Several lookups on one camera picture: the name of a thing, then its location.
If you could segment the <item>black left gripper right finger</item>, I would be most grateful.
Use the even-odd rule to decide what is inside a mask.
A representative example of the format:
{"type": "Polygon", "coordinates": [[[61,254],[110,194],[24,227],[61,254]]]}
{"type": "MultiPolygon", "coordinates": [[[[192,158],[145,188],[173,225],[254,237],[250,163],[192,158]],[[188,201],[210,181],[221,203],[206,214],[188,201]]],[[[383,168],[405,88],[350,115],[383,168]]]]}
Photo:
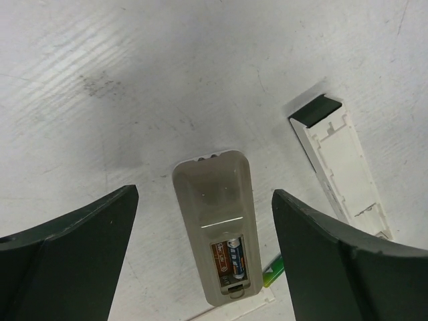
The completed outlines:
{"type": "Polygon", "coordinates": [[[297,320],[426,320],[427,251],[369,235],[277,189],[272,211],[297,320]]]}

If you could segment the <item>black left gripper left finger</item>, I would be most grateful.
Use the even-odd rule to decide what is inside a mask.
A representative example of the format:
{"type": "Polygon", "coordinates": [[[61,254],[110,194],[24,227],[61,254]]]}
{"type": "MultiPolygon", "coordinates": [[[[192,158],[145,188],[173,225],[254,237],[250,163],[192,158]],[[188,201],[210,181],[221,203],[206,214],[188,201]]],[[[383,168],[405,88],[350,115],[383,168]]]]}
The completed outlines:
{"type": "Polygon", "coordinates": [[[134,185],[1,238],[2,320],[107,320],[138,206],[134,185]]]}

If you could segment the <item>green AAA battery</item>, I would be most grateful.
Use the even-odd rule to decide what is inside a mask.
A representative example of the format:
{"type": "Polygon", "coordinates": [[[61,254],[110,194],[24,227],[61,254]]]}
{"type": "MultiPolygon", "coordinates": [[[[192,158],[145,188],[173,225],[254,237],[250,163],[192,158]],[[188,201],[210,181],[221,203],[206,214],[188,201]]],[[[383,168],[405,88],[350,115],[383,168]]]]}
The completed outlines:
{"type": "Polygon", "coordinates": [[[284,261],[281,254],[278,254],[265,267],[262,272],[263,286],[269,288],[284,272],[284,261]]]}

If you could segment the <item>white remote control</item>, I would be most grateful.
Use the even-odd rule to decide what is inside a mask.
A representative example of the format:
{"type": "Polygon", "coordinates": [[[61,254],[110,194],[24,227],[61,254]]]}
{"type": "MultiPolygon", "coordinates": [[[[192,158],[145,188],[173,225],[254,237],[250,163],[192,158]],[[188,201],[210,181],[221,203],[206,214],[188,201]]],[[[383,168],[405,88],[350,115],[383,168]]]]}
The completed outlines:
{"type": "Polygon", "coordinates": [[[321,94],[289,117],[337,218],[393,240],[377,187],[344,104],[321,94]]]}

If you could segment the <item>black AAA battery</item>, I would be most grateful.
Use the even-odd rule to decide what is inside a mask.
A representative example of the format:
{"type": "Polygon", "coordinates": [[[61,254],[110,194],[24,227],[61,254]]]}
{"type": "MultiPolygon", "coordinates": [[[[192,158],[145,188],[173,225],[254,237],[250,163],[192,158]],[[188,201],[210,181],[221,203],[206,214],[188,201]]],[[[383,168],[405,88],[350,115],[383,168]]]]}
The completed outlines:
{"type": "Polygon", "coordinates": [[[236,280],[244,280],[247,278],[247,271],[245,267],[245,255],[243,250],[243,242],[241,237],[227,240],[227,248],[231,266],[233,269],[233,277],[236,280]]]}

